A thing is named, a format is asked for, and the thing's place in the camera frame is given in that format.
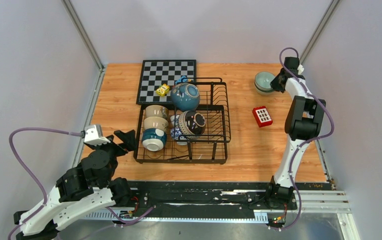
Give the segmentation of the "white grid pattern bowl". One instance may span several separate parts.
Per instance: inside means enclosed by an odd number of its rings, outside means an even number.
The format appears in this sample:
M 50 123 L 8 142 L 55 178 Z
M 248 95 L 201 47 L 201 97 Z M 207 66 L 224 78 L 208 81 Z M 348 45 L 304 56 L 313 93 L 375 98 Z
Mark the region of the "white grid pattern bowl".
M 275 78 L 270 72 L 262 71 L 255 75 L 254 84 L 260 86 L 261 88 L 269 89 L 271 88 L 270 82 Z

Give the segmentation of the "pale green celadon bowl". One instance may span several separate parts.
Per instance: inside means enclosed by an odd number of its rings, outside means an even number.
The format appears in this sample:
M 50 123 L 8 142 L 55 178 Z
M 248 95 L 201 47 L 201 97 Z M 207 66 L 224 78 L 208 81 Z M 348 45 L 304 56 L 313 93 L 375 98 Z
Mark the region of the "pale green celadon bowl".
M 258 86 L 257 84 L 255 85 L 255 89 L 256 91 L 260 94 L 260 95 L 270 95 L 274 92 L 274 90 L 272 88 L 264 88 L 264 87 L 260 87 Z

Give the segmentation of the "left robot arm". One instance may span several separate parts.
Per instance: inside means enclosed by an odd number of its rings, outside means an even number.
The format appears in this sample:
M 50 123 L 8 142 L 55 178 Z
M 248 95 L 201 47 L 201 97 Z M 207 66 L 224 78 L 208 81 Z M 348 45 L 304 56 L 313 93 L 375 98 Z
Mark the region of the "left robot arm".
M 46 192 L 42 183 L 22 161 L 14 147 L 15 134 L 23 131 L 41 131 L 80 137 L 92 152 L 77 166 L 68 169 Z M 52 240 L 59 232 L 76 220 L 105 207 L 128 206 L 132 191 L 126 178 L 113 179 L 118 157 L 137 148 L 136 132 L 116 130 L 104 137 L 99 124 L 89 125 L 81 132 L 44 127 L 24 127 L 9 135 L 9 145 L 20 165 L 40 188 L 43 199 L 32 209 L 17 211 L 13 215 L 18 240 Z

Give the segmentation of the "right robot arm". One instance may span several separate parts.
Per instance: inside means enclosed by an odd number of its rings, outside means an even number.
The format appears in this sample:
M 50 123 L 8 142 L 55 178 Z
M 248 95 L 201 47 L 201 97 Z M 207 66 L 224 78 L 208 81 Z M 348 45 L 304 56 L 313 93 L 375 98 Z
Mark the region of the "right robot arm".
M 272 176 L 264 195 L 265 205 L 277 209 L 288 204 L 295 190 L 295 177 L 302 161 L 303 154 L 309 146 L 308 140 L 319 136 L 323 123 L 324 99 L 316 101 L 307 89 L 305 78 L 298 75 L 294 78 L 283 67 L 270 83 L 276 92 L 287 92 L 292 98 L 284 131 L 287 143 L 280 166 Z

